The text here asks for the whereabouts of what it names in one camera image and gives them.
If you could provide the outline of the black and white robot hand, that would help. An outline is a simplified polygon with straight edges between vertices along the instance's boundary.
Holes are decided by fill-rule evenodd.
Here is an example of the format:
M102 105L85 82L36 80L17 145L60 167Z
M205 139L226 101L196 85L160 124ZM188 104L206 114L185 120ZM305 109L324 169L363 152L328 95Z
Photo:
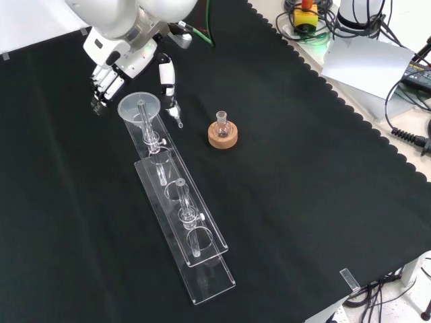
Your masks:
M175 71L172 59L157 53L158 45L165 33L156 33L144 45L132 51L124 40L108 40L96 31L90 30L84 50L95 62L96 68L90 77L92 87L92 110L98 114L106 113L108 105L126 83L141 74L153 60L158 61L162 95L165 108L176 106Z

